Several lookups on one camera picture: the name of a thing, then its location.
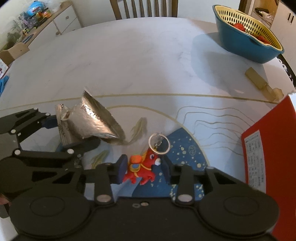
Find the keychain ring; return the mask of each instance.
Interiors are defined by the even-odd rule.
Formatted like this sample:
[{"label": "keychain ring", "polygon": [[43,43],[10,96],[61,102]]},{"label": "keychain ring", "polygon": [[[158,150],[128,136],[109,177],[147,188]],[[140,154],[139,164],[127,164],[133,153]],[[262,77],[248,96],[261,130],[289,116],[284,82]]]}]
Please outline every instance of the keychain ring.
[{"label": "keychain ring", "polygon": [[[151,145],[152,137],[157,136],[157,135],[159,135],[159,136],[165,138],[165,139],[167,140],[167,142],[168,142],[168,149],[167,149],[166,151],[164,151],[164,152],[159,152],[159,151],[155,150],[155,149],[152,147],[152,145]],[[166,153],[168,153],[168,152],[170,151],[170,141],[169,141],[169,139],[168,139],[164,134],[161,134],[161,133],[153,133],[153,134],[149,137],[148,144],[149,144],[149,147],[151,148],[151,150],[152,150],[154,153],[158,154],[158,155],[165,155]]]}]

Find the blue mat with dots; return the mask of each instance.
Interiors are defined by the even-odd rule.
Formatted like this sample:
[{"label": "blue mat with dots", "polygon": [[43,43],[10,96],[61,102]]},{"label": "blue mat with dots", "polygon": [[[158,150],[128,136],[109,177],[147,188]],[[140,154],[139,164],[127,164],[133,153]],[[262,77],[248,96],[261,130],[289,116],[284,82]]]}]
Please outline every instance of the blue mat with dots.
[{"label": "blue mat with dots", "polygon": [[[171,149],[167,156],[173,164],[190,165],[194,170],[204,170],[207,166],[205,157],[201,149],[192,137],[183,129],[180,128],[168,135],[171,143]],[[160,166],[153,166],[152,171],[156,174],[154,182],[148,182],[145,185],[137,185],[132,193],[132,197],[171,197],[176,198],[177,185],[168,185],[164,179]],[[120,192],[120,196],[125,196],[130,192],[131,183],[128,183]],[[200,184],[195,184],[195,200],[200,200],[203,197],[203,188]]]}]

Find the nutrition label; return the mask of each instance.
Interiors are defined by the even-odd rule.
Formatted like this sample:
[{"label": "nutrition label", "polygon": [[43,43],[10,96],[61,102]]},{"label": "nutrition label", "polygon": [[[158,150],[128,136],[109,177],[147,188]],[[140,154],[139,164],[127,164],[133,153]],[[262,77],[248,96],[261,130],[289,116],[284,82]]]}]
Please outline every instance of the nutrition label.
[{"label": "nutrition label", "polygon": [[265,162],[259,130],[244,139],[247,153],[249,185],[266,193]]}]

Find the aluminum foil pouch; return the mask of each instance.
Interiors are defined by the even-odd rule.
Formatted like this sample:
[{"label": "aluminum foil pouch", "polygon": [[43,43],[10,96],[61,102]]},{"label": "aluminum foil pouch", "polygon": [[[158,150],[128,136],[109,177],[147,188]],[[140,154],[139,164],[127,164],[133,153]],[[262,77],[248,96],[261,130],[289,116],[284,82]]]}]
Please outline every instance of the aluminum foil pouch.
[{"label": "aluminum foil pouch", "polygon": [[61,120],[62,113],[67,112],[68,108],[63,104],[58,104],[55,106],[55,109],[57,115],[57,126],[59,128],[62,145],[64,147],[71,147],[72,145],[82,142],[83,139],[81,137],[78,137],[70,132],[68,122]]},{"label": "aluminum foil pouch", "polygon": [[63,109],[62,122],[66,121],[70,132],[82,139],[91,136],[105,139],[125,139],[121,126],[87,90],[84,90],[78,105],[72,109]]}]

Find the red box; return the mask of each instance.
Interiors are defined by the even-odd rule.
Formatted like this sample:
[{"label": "red box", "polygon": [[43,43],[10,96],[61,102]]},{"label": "red box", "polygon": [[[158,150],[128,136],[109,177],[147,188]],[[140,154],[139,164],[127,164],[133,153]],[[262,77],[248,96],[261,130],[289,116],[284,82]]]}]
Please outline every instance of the red box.
[{"label": "red box", "polygon": [[296,240],[296,93],[242,134],[246,182],[275,199],[279,220],[272,234]]}]

